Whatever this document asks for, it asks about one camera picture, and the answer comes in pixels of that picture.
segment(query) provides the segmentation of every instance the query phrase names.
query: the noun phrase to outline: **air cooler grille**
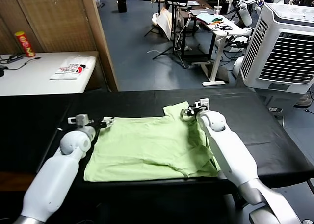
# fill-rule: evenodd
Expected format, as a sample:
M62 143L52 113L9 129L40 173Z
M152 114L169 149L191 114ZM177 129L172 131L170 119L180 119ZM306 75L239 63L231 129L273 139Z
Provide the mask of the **air cooler grille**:
M260 79L307 84L314 76L314 36L280 33Z
M244 78L246 78L250 71L250 68L257 55L262 40L266 34L267 28L268 28L267 23L261 18L259 23L257 24L257 28L254 31L254 36L251 40L250 47L247 50L247 54L244 58L243 65L241 67L241 71Z

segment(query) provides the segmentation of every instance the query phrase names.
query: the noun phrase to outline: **black trash bin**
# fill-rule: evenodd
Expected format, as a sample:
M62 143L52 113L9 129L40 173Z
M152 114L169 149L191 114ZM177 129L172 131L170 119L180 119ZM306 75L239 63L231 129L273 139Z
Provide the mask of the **black trash bin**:
M117 0L119 13L127 11L127 0Z

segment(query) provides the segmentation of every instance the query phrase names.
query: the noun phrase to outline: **black tablecloth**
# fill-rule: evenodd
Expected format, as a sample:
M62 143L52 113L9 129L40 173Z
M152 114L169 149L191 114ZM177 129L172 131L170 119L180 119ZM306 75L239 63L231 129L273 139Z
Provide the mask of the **black tablecloth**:
M163 116L162 108L164 106L183 101L192 104L200 98L207 97L210 99L210 108L225 116L231 130L235 131L247 146L257 162L258 175L266 185L272 188L287 186L313 177L313 165L268 112L258 96L247 88L119 93L96 91L77 95L67 116L75 116L79 113L89 114L90 119L101 119L103 116ZM65 122L66 119L64 119L64 129L67 127ZM58 132L48 156L53 155L62 135L62 132ZM104 194L104 191L107 195L109 191L116 189L143 190L155 186L184 189L189 185L216 189L222 193L231 193L236 190L234 185L227 180L207 177L130 182L84 182L83 173L92 150L93 148L81 160L72 191L79 189L85 191L81 194L91 195L94 193L99 196Z
M72 97L0 97L0 171L38 171Z

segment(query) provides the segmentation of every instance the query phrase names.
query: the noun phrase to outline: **white humanoid robot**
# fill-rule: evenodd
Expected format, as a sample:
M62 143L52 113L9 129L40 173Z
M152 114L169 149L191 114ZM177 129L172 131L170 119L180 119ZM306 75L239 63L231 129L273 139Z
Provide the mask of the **white humanoid robot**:
M252 34L253 29L249 26L252 24L252 18L248 11L249 5L254 5L254 9L257 14L261 13L262 7L259 6L260 0L233 0L232 4L234 6L234 11L237 12L240 19L239 26L246 31L243 36L232 36L227 38L227 46L225 48L228 52L239 52L242 51L248 45L248 41ZM273 0L273 3L284 3L284 0Z
M251 223L301 223L287 200L259 180L254 158L240 137L230 130L225 117L209 109L209 99L200 99L188 110L183 110L182 114L196 117L209 139L210 148L221 172L238 187L243 198L252 205L265 204L265 207L250 213Z
M259 180L254 158L240 137L230 130L225 117L209 110L209 99L195 102L188 110L183 110L182 115L196 117L209 139L221 172L238 187L244 199L252 205L266 204L250 214L252 223L301 223L287 200ZM68 121L75 123L77 129L61 139L55 155L40 169L24 196L22 213L14 224L43 224L58 210L78 172L80 159L91 147L99 129L111 126L113 118L104 118L100 126L92 126L86 114Z
M80 114L68 118L76 124L74 131L66 133L60 147L49 158L25 193L21 215L14 224L43 224L59 209L79 170L79 161L85 157L91 142L97 138L100 128L108 128L113 118L104 117L100 123Z

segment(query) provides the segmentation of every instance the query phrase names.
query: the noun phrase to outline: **cup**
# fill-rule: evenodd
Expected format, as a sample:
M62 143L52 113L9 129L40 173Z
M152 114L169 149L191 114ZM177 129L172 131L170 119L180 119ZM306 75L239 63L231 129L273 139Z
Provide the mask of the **cup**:
M219 15L220 14L220 10L221 10L221 6L220 5L216 5L215 7L214 7L214 12L215 12L215 15Z

